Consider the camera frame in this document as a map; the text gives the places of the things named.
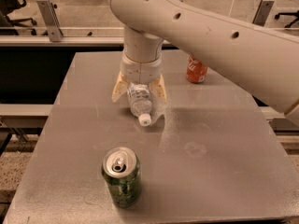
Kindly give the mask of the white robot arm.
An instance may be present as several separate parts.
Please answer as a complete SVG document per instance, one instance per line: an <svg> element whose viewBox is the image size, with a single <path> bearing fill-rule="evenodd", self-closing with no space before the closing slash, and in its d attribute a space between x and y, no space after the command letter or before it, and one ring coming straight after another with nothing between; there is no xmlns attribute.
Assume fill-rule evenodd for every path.
<svg viewBox="0 0 299 224"><path fill-rule="evenodd" d="M162 41L190 54L299 125L299 39L179 0L108 0L124 24L118 82L162 73Z"/></svg>

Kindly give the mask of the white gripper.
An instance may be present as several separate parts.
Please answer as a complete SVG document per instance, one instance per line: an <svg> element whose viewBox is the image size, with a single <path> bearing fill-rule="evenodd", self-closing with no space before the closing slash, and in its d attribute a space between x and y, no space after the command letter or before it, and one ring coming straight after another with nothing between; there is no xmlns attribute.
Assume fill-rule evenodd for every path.
<svg viewBox="0 0 299 224"><path fill-rule="evenodd" d="M125 53L121 57L120 72L113 92L112 102L116 103L127 92L130 83L149 84L151 93L162 103L166 103L166 89L162 74L162 55L152 62L135 62Z"/></svg>

